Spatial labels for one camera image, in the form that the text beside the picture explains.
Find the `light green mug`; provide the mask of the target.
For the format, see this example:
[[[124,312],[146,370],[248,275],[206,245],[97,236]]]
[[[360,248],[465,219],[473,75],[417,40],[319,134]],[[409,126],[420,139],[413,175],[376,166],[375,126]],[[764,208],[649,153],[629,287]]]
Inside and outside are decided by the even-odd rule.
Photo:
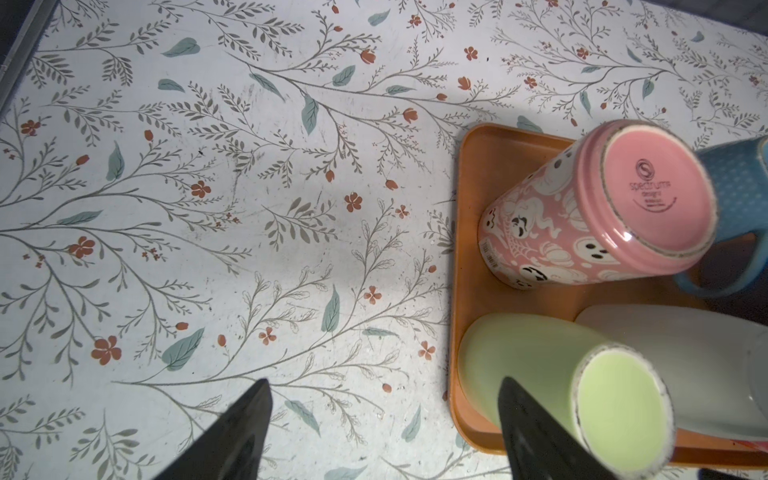
[[[471,408],[499,427],[498,395],[516,380],[598,461],[622,479],[654,477],[671,459],[673,406],[661,376],[635,349],[571,321],[493,313],[472,323],[458,350]]]

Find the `white mug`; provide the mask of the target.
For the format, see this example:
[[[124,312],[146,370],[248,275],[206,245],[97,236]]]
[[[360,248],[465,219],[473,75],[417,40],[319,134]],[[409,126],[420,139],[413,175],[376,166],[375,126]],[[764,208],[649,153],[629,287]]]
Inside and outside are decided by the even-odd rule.
[[[707,310],[643,304],[591,306],[576,322],[652,363],[681,428],[767,440],[766,326]]]

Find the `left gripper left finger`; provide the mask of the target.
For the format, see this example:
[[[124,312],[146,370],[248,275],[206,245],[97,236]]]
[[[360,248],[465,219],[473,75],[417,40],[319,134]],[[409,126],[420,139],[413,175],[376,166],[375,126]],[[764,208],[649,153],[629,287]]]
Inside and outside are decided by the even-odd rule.
[[[257,478],[272,408],[270,384],[260,379],[158,477]]]

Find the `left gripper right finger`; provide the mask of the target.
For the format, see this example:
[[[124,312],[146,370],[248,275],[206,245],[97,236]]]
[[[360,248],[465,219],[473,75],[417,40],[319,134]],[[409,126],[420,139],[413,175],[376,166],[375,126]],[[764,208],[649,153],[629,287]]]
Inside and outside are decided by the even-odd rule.
[[[516,480],[613,479],[516,380],[503,379],[498,412],[512,477]]]

